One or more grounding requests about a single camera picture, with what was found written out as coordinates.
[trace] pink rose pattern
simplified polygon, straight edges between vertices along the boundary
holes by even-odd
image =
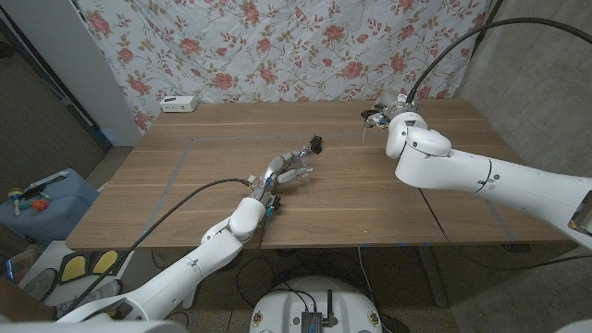
[[[78,6],[142,132],[160,112],[158,100],[171,94],[244,103],[408,92],[441,50],[487,19],[487,0],[377,1],[373,10],[336,0]],[[417,97],[453,96],[473,47],[469,39],[455,48]]]

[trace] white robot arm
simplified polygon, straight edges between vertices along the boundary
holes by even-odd
[[[279,208],[280,198],[272,194],[276,184],[313,171],[304,160],[321,152],[321,140],[314,136],[302,150],[274,158],[259,183],[252,186],[252,194],[240,201],[232,216],[211,227],[203,235],[201,245],[175,264],[134,291],[89,302],[57,322],[79,323],[90,319],[108,322],[112,317],[161,320],[180,302],[191,303],[197,285],[230,263],[242,250],[242,244],[251,239],[264,216],[271,216]]]
[[[468,191],[518,209],[592,249],[592,179],[452,149],[405,100],[383,92],[373,110],[362,113],[366,127],[388,126],[387,156],[399,158],[397,178],[420,189]]]

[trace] black wire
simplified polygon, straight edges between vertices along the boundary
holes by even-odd
[[[419,79],[417,80],[417,82],[415,83],[415,85],[413,86],[413,88],[409,91],[409,95],[407,95],[407,103],[411,103],[415,97],[415,93],[417,92],[417,89],[419,88],[419,85],[422,83],[422,81],[426,78],[427,74],[429,74],[430,71],[432,71],[432,69],[434,69],[434,67],[458,44],[462,43],[465,39],[473,36],[474,34],[481,32],[481,31],[486,31],[488,29],[491,28],[495,28],[495,27],[500,27],[500,26],[504,26],[504,25],[508,25],[508,24],[516,24],[516,23],[536,23],[536,24],[542,24],[542,25],[546,25],[546,26],[550,26],[553,28],[557,28],[559,30],[563,30],[566,32],[571,33],[572,35],[579,37],[581,39],[583,39],[584,41],[591,43],[592,44],[592,36],[590,36],[589,34],[576,29],[570,25],[567,25],[565,23],[561,23],[558,21],[554,21],[552,19],[546,19],[546,18],[509,18],[509,19],[503,19],[503,20],[499,20],[496,22],[492,22],[492,23],[488,23],[488,24],[484,24],[483,26],[479,27],[479,28],[475,28],[472,30],[469,30],[467,33],[465,33],[463,36],[461,36],[459,39],[457,39],[456,41],[454,41],[454,43],[452,43],[449,47],[446,48],[446,50],[444,50],[436,59],[434,59],[434,61],[432,61],[432,63],[427,67],[426,70],[424,70],[424,72],[422,73],[422,75],[419,77]]]
[[[166,266],[159,266],[159,265],[156,263],[156,259],[154,259],[154,251],[150,251],[150,255],[152,256],[152,262],[154,263],[154,265],[156,266],[156,268],[158,268],[158,269],[162,269],[162,270],[165,270],[165,269],[167,269],[167,267],[166,267]]]
[[[307,292],[304,292],[304,291],[297,291],[297,290],[294,290],[292,287],[290,287],[290,285],[289,285],[289,284],[288,284],[286,281],[284,281],[284,284],[286,285],[286,287],[288,287],[288,290],[289,290],[289,291],[293,291],[294,293],[296,293],[296,295],[298,295],[298,297],[300,297],[300,299],[301,299],[301,300],[302,300],[302,302],[304,303],[304,310],[306,310],[306,312],[308,312],[308,305],[307,305],[307,304],[306,304],[306,302],[304,301],[304,298],[303,298],[303,297],[302,297],[302,296],[299,294],[299,292],[301,292],[301,293],[303,293],[303,294],[307,295],[308,297],[310,297],[310,298],[311,298],[311,300],[313,300],[314,311],[316,312],[316,301],[315,301],[315,299],[313,298],[313,296],[311,296],[309,293],[307,293]]]
[[[185,313],[184,313],[184,312],[182,312],[182,311],[177,311],[177,312],[175,312],[175,313],[172,313],[172,314],[169,314],[169,315],[167,315],[167,316],[165,317],[165,320],[167,320],[168,318],[170,318],[170,317],[171,317],[171,316],[173,316],[173,315],[178,315],[178,314],[181,314],[181,315],[184,315],[184,316],[185,316],[185,319],[187,319],[187,324],[185,324],[185,328],[188,328],[188,327],[189,327],[189,315],[188,315],[188,314],[185,314]]]
[[[498,14],[498,10],[500,10],[501,3],[503,3],[503,0],[496,1],[495,5],[493,5],[491,10],[488,10],[489,15],[487,16],[487,20],[485,21],[485,24],[489,24],[489,23],[493,22],[493,18],[496,17],[496,14]],[[479,47],[479,44],[481,44],[481,41],[483,41],[484,38],[485,38],[485,32],[484,31],[479,32],[479,34],[477,35],[477,38],[475,39],[475,46],[473,47],[473,52],[471,53],[471,57],[473,57],[475,55],[475,51],[477,50],[477,47]]]
[[[468,261],[470,261],[474,264],[481,265],[485,268],[491,268],[491,269],[500,270],[500,271],[513,271],[513,270],[524,270],[524,269],[538,268],[538,267],[542,267],[542,266],[546,266],[546,265],[554,265],[554,264],[572,261],[572,260],[576,260],[576,259],[584,259],[584,258],[592,257],[592,254],[574,255],[571,257],[567,257],[567,258],[551,260],[551,261],[545,262],[545,263],[539,263],[539,264],[534,264],[534,265],[524,265],[524,266],[517,266],[517,267],[498,267],[498,266],[494,266],[494,265],[484,264],[474,258],[471,258],[467,254],[465,254],[464,252],[459,250],[456,247],[456,245],[454,245],[454,243],[452,243],[452,241],[448,237],[448,234],[446,234],[446,231],[444,231],[444,228],[440,224],[440,221],[438,220],[438,217],[434,213],[434,210],[432,209],[429,202],[427,201],[426,196],[424,195],[424,192],[421,189],[419,189],[419,192],[424,197],[424,201],[427,204],[427,208],[429,208],[429,211],[432,213],[432,216],[434,216],[434,219],[436,219],[436,223],[438,224],[438,228],[440,228],[440,231],[442,232],[442,235],[444,235],[444,238],[446,239],[448,244],[452,247],[452,249],[454,249],[454,251],[456,251],[456,253],[460,254],[462,257],[464,257],[465,259],[467,259]]]
[[[304,295],[306,295],[306,296],[310,297],[310,299],[311,299],[311,300],[313,300],[313,312],[316,312],[316,301],[315,301],[315,298],[314,298],[313,296],[311,296],[311,294],[309,294],[308,292],[306,292],[306,291],[302,291],[302,290],[294,290],[294,289],[292,289],[292,288],[290,288],[290,289],[285,289],[285,288],[276,288],[276,289],[273,289],[273,290],[270,290],[270,291],[268,291],[266,294],[268,294],[268,293],[270,293],[270,292],[274,292],[274,291],[290,291],[290,292],[293,292],[293,293],[295,293],[295,294],[296,294],[296,295],[298,295],[298,296],[300,297],[300,299],[301,299],[301,300],[304,302],[304,309],[306,310],[306,312],[308,312],[308,306],[306,306],[306,302],[304,301],[304,298],[303,298],[302,296],[300,296],[300,294],[304,294]]]
[[[225,182],[231,182],[231,181],[236,181],[239,183],[242,183],[245,186],[250,186],[251,183],[247,180],[244,179],[221,179],[221,180],[216,180],[216,181],[212,181],[209,184],[205,184],[202,187],[200,187],[199,189],[191,192],[188,196],[186,196],[183,200],[181,200],[179,203],[175,204],[175,206],[173,208],[171,208],[168,212],[166,212],[166,214],[164,214],[162,217],[160,217],[156,222],[154,222],[154,224],[152,224],[152,226],[146,231],[144,232],[143,235],[141,235],[109,268],[106,269],[105,272],[103,272],[103,274],[101,274],[101,276],[99,276],[90,286],[89,288],[87,288],[77,299],[75,299],[74,301],[72,301],[72,304],[68,307],[68,309],[66,310],[66,314],[68,314],[69,312],[71,312],[72,310],[74,310],[76,308],[76,306],[78,306],[78,304],[80,304],[80,302],[89,294],[91,293],[91,291],[93,291],[94,287],[96,287],[110,272],[114,267],[117,267],[118,265],[120,265],[121,263],[123,263],[128,256],[130,255],[130,253],[132,251],[134,251],[138,245],[140,245],[140,243],[142,243],[146,237],[148,237],[167,217],[169,217],[171,214],[173,214],[174,211],[177,210],[177,208],[181,207],[182,204],[185,204],[188,200],[190,200],[191,197],[193,197],[195,194],[199,193],[202,190],[205,190],[209,187],[212,187],[214,185],[217,184],[221,184],[221,183],[225,183]]]
[[[192,251],[192,250],[188,250],[187,252],[185,252],[185,254],[183,254],[183,256],[181,256],[181,258],[182,258],[182,257],[184,257],[185,255],[189,254],[191,251]],[[154,263],[154,265],[156,266],[156,268],[159,268],[159,269],[165,270],[165,269],[167,269],[167,268],[169,268],[169,267],[170,267],[170,265],[159,266],[159,265],[156,263],[156,259],[154,259],[154,251],[150,251],[150,254],[152,255],[152,262]]]
[[[248,262],[246,262],[246,263],[245,263],[245,264],[244,264],[244,265],[243,265],[243,266],[242,266],[242,267],[239,269],[239,272],[237,272],[237,276],[236,276],[236,278],[235,278],[235,280],[234,280],[234,282],[235,282],[235,284],[236,284],[236,286],[237,286],[237,291],[239,292],[239,295],[240,295],[240,297],[242,298],[242,300],[243,300],[243,301],[245,301],[247,304],[249,304],[249,305],[250,305],[250,306],[251,306],[253,309],[254,309],[254,307],[255,307],[255,306],[254,306],[254,305],[253,305],[253,304],[252,304],[252,303],[251,303],[249,300],[247,300],[247,297],[246,297],[246,296],[245,296],[245,295],[242,293],[242,290],[241,290],[241,285],[240,285],[240,283],[239,283],[239,280],[240,280],[240,276],[241,276],[242,269],[244,269],[244,267],[246,267],[247,265],[249,265],[250,263],[252,263],[252,262],[253,262],[253,261],[255,261],[255,260],[262,260],[262,261],[266,262],[266,263],[267,263],[267,265],[269,266],[269,270],[271,271],[271,274],[274,276],[274,279],[276,279],[276,277],[277,277],[277,276],[276,276],[276,272],[274,271],[274,268],[273,268],[273,266],[271,265],[271,263],[269,262],[269,260],[267,260],[266,258],[264,258],[264,257],[261,257],[261,256],[254,257],[253,259],[251,259],[251,260],[249,260]],[[310,298],[313,300],[314,311],[316,312],[316,301],[315,301],[315,299],[313,298],[313,296],[311,296],[310,294],[308,294],[308,293],[306,293],[306,292],[304,292],[304,291],[300,291],[300,290],[294,290],[294,289],[293,289],[292,287],[290,287],[290,285],[288,285],[288,283],[286,283],[286,282],[282,282],[282,283],[283,283],[283,284],[285,284],[285,285],[286,285],[286,287],[288,287],[288,289],[286,289],[285,291],[292,291],[292,292],[294,292],[294,293],[296,294],[296,296],[298,296],[298,297],[299,297],[299,298],[302,300],[302,302],[304,303],[304,310],[305,310],[306,312],[308,312],[308,305],[306,304],[306,301],[305,301],[305,300],[304,300],[304,298],[303,298],[303,297],[300,295],[300,293],[303,293],[303,294],[307,295],[308,297],[310,297]],[[263,296],[265,296],[265,295],[266,295],[266,294],[268,294],[269,292],[273,292],[274,290],[268,290],[268,291],[267,291],[267,292],[266,292],[266,293],[265,293]]]
[[[239,271],[237,272],[237,276],[234,279],[234,283],[237,286],[237,291],[239,292],[239,295],[242,298],[242,300],[245,301],[247,304],[249,304],[253,309],[254,309],[255,306],[249,300],[247,300],[247,297],[242,293],[241,285],[239,283],[239,279],[241,277],[241,272],[244,269],[244,267],[246,267],[247,265],[249,265],[250,263],[252,263],[255,260],[263,260],[263,261],[265,261],[269,265],[269,269],[271,270],[271,274],[274,276],[274,278],[276,278],[276,272],[274,272],[273,266],[271,265],[271,263],[269,262],[269,260],[267,260],[264,257],[260,257],[260,256],[254,257],[253,259],[249,260],[248,262],[246,262],[243,266],[241,266],[239,268]]]

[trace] shoe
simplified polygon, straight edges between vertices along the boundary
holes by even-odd
[[[96,300],[101,300],[103,298],[117,296],[121,292],[122,283],[120,279],[115,279],[103,287],[99,288],[98,290],[94,290],[90,294],[88,294],[82,301],[76,306],[77,308],[88,303],[93,302]],[[57,319],[61,318],[63,315],[66,314],[66,310],[69,306],[74,302],[75,299],[70,301],[62,302],[55,306],[55,316]]]
[[[57,271],[53,268],[47,268],[34,277],[23,290],[29,294],[35,301],[43,302],[56,287]]]

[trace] white wall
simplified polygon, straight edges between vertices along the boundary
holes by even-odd
[[[504,0],[494,20],[554,19],[592,33],[586,0]],[[487,32],[456,97],[531,167],[592,177],[592,45],[533,24]]]
[[[0,0],[107,139],[135,145],[142,135],[111,68],[69,0]]]

